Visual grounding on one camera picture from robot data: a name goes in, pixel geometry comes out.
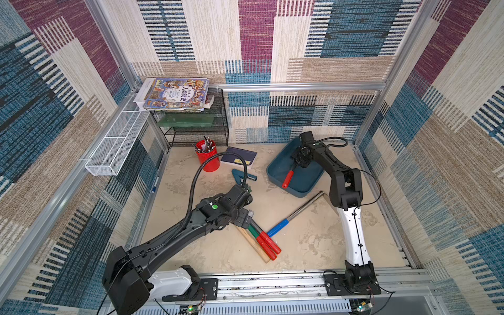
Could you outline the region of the chrome hoe with blue grip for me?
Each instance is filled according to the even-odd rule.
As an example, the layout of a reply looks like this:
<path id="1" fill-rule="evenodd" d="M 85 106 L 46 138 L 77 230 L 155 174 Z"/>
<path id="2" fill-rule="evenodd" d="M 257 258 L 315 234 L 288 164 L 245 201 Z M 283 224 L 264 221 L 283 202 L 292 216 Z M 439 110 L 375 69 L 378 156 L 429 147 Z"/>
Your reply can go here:
<path id="1" fill-rule="evenodd" d="M 317 194 L 315 194 L 311 199 L 309 199 L 307 202 L 305 202 L 303 205 L 298 207 L 293 213 L 291 213 L 289 216 L 287 216 L 285 219 L 280 221 L 276 226 L 272 227 L 268 232 L 267 235 L 270 237 L 273 237 L 276 235 L 279 231 L 281 231 L 283 228 L 285 228 L 292 220 L 294 220 L 296 217 L 298 217 L 303 211 L 314 205 L 318 200 L 324 199 L 328 206 L 336 211 L 336 207 L 333 206 L 333 204 L 330 202 L 329 196 L 320 190 Z"/>

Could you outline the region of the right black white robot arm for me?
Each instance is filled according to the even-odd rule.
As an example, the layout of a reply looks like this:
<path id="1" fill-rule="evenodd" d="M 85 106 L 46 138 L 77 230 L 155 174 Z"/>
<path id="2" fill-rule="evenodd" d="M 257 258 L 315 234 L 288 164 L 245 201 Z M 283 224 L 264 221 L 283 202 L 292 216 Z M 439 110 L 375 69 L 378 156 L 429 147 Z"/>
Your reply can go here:
<path id="1" fill-rule="evenodd" d="M 380 294 L 381 288 L 366 247 L 362 227 L 361 171 L 337 159 L 330 150 L 335 145 L 325 144 L 324 139 L 316 140 L 312 132 L 304 132 L 299 138 L 301 144 L 291 155 L 293 166 L 306 168 L 314 162 L 331 178 L 328 197 L 341 219 L 345 237 L 346 258 L 343 284 L 346 290 L 354 295 Z"/>

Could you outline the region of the teal plastic storage box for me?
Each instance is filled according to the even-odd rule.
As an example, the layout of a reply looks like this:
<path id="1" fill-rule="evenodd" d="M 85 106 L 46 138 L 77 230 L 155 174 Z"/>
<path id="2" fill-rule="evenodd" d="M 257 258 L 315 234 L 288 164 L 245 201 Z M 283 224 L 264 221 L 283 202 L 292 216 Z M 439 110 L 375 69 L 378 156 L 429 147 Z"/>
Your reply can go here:
<path id="1" fill-rule="evenodd" d="M 294 165 L 291 155 L 300 145 L 300 137 L 291 140 L 266 168 L 269 181 L 281 189 L 283 189 L 284 181 Z M 297 166 L 293 171 L 289 186 L 284 190 L 297 198 L 306 197 L 308 193 L 312 192 L 323 174 L 326 174 L 326 171 L 314 161 L 306 168 Z"/>

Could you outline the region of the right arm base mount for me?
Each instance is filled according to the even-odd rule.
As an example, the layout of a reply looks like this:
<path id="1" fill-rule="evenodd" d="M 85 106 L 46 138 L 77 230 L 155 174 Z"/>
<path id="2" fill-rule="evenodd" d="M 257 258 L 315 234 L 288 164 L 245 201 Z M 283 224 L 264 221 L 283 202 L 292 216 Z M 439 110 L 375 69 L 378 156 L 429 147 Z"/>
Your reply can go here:
<path id="1" fill-rule="evenodd" d="M 322 275 L 324 287 L 328 296 L 351 296 L 382 294 L 382 290 L 375 278 L 361 276 L 352 278 L 346 274 L 338 274 L 334 270 L 325 270 Z"/>

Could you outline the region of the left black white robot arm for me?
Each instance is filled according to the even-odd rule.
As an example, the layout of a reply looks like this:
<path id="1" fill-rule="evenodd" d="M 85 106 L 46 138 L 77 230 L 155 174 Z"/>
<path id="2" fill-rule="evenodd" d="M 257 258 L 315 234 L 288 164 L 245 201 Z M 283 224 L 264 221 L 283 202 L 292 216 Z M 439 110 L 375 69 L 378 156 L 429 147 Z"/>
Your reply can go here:
<path id="1" fill-rule="evenodd" d="M 147 301 L 163 297 L 197 298 L 201 279 L 191 266 L 183 265 L 168 276 L 157 276 L 156 270 L 193 241 L 229 224 L 247 229 L 253 214 L 246 206 L 252 201 L 249 185 L 234 185 L 226 194 L 202 199 L 183 220 L 153 239 L 112 250 L 102 285 L 115 312 L 133 314 Z"/>

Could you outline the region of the dark hoe with red grip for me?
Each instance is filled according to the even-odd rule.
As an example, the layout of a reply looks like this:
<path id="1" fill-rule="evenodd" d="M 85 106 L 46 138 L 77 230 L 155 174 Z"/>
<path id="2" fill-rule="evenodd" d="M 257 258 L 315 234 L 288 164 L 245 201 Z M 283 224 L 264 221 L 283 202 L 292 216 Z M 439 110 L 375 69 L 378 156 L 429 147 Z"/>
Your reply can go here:
<path id="1" fill-rule="evenodd" d="M 287 172 L 286 178 L 282 183 L 282 188 L 287 189 L 290 185 L 290 182 L 294 176 L 295 170 L 297 167 L 303 167 L 303 159 L 300 156 L 292 156 L 293 163 L 290 167 L 290 170 Z"/>

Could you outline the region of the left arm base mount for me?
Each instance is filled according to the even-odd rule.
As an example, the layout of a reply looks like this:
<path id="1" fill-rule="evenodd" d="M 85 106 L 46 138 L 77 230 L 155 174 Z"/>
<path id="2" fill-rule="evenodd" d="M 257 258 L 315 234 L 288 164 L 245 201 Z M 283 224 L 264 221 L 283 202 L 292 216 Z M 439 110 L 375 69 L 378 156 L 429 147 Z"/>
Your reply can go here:
<path id="1" fill-rule="evenodd" d="M 166 295 L 161 300 L 163 302 L 215 301 L 218 288 L 217 278 L 203 278 L 194 282 L 182 295 Z"/>

